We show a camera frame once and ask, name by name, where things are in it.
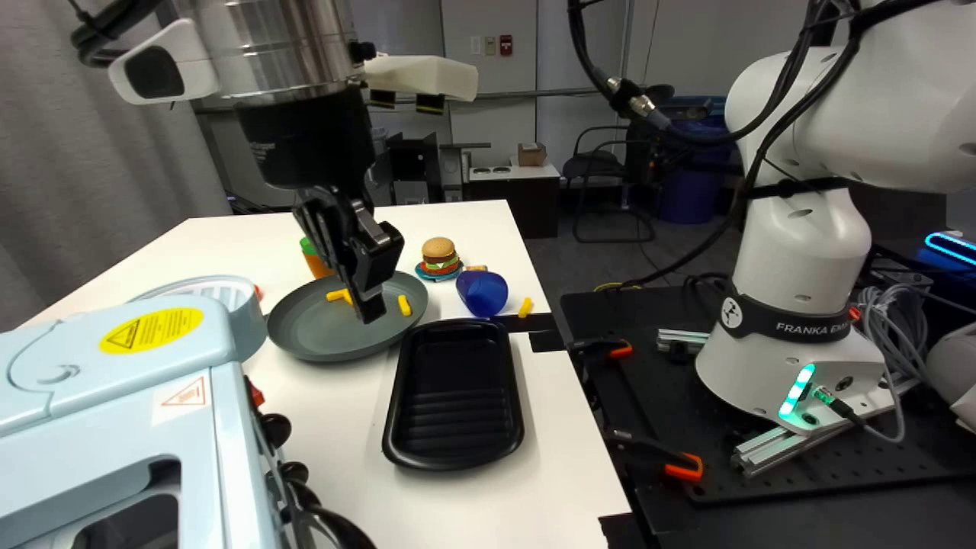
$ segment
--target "black tray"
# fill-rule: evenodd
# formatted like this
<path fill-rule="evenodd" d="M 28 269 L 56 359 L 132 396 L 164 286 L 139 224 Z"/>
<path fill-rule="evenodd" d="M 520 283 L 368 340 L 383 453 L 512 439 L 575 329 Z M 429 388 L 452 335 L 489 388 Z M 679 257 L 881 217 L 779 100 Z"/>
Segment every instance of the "black tray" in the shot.
<path fill-rule="evenodd" d="M 526 437 L 508 335 L 482 319 L 407 332 L 383 453 L 412 469 L 471 469 Z"/>

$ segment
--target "black plate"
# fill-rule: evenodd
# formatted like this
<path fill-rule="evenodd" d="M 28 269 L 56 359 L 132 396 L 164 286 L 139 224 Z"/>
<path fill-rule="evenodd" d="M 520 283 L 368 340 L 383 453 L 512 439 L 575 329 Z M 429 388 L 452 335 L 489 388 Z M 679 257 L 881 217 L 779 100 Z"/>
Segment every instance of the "black plate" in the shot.
<path fill-rule="evenodd" d="M 402 272 L 383 282 L 389 311 L 372 324 L 362 324 L 344 302 L 327 302 L 327 294 L 339 286 L 339 278 L 323 278 L 280 298 L 268 313 L 272 340 L 303 364 L 351 364 L 400 340 L 426 311 L 426 286 Z M 410 318 L 400 313 L 397 296 L 410 298 Z"/>
<path fill-rule="evenodd" d="M 412 469 L 471 469 L 522 445 L 508 335 L 482 319 L 412 329 L 389 411 L 383 453 Z"/>

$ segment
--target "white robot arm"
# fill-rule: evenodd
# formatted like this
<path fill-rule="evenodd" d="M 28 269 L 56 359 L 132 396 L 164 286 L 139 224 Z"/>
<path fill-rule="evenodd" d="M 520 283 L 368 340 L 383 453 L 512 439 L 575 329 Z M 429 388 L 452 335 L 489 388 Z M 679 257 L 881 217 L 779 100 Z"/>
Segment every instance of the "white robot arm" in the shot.
<path fill-rule="evenodd" d="M 583 68 L 618 114 L 679 132 L 624 78 Z M 776 420 L 793 439 L 823 439 L 894 409 L 884 358 L 850 329 L 849 298 L 870 252 L 870 226 L 849 184 L 953 192 L 976 184 L 976 5 L 938 0 L 811 0 L 845 5 L 849 46 L 805 46 L 747 68 L 727 122 L 751 168 L 735 291 L 698 354 L 698 378 L 728 407 Z"/>

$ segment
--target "white table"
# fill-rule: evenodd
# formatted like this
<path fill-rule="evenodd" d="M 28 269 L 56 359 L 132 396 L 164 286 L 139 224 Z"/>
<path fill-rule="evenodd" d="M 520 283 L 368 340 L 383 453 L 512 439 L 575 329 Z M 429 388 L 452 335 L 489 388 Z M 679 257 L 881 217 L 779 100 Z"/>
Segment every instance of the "white table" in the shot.
<path fill-rule="evenodd" d="M 482 263 L 508 282 L 508 311 L 528 296 L 548 311 L 530 257 L 503 201 L 380 207 L 402 239 L 402 272 L 412 272 L 429 236 L 449 236 L 463 263 Z M 307 282 L 300 226 L 276 217 L 185 219 L 59 304 L 36 313 L 119 304 L 151 286 L 192 274 L 243 274 L 267 294 L 272 311 Z M 426 283 L 424 319 L 471 318 L 456 283 Z M 267 391 L 267 411 L 285 411 L 296 433 L 291 461 L 311 467 L 323 502 L 353 518 L 383 549 L 592 549 L 607 545 L 597 515 L 627 511 L 618 478 L 596 429 L 568 354 L 534 354 L 528 335 L 512 335 L 526 443 L 517 453 L 452 477 L 397 469 L 380 453 L 380 429 L 397 369 L 397 352 L 351 366 L 304 366 L 267 340 L 248 359 Z"/>

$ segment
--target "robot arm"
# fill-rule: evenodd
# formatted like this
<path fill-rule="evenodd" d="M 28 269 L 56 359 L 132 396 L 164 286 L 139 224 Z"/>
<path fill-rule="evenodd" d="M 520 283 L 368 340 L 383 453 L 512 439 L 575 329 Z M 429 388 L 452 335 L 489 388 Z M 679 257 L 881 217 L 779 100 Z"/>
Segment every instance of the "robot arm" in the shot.
<path fill-rule="evenodd" d="M 173 20 L 146 43 L 104 43 L 152 8 Z M 117 0 L 80 16 L 80 57 L 108 68 L 129 103 L 223 100 L 259 158 L 261 177 L 296 189 L 296 219 L 347 283 L 362 319 L 383 313 L 402 236 L 372 219 L 362 177 L 375 161 L 362 85 L 473 100 L 478 73 L 446 57 L 375 57 L 353 40 L 344 0 Z"/>
<path fill-rule="evenodd" d="M 572 24 L 586 5 L 572 0 Z M 976 4 L 811 0 L 811 16 L 836 5 L 845 11 L 826 20 L 850 17 L 845 46 L 811 34 L 823 17 L 805 20 L 789 54 L 756 61 L 728 92 L 728 144 L 751 168 L 739 192 L 747 226 L 733 294 L 697 359 L 712 394 L 793 439 L 896 409 L 881 352 L 845 313 L 872 244 L 845 185 L 953 192 L 976 184 L 976 73 L 960 69 L 976 49 Z M 616 109 L 679 141 L 622 78 L 589 73 Z"/>

